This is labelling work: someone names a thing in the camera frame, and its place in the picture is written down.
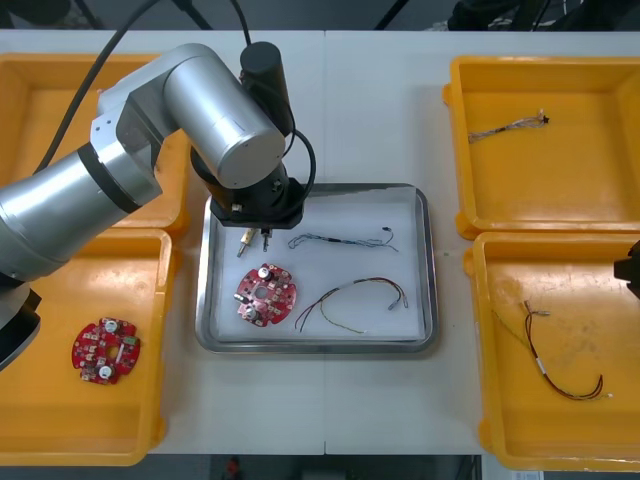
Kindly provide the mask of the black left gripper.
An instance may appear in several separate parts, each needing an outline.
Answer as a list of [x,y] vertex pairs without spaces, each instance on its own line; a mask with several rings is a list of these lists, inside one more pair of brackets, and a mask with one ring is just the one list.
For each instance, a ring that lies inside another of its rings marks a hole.
[[305,188],[294,178],[275,192],[277,180],[263,181],[244,189],[209,185],[210,211],[225,227],[261,229],[262,249],[268,250],[272,229],[292,229],[303,216]]

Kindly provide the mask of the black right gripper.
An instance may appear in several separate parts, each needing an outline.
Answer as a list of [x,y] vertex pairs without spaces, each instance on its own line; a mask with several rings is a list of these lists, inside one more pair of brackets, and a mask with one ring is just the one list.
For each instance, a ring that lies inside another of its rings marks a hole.
[[637,241],[628,251],[627,257],[613,264],[614,277],[625,281],[627,288],[640,296],[640,242]]

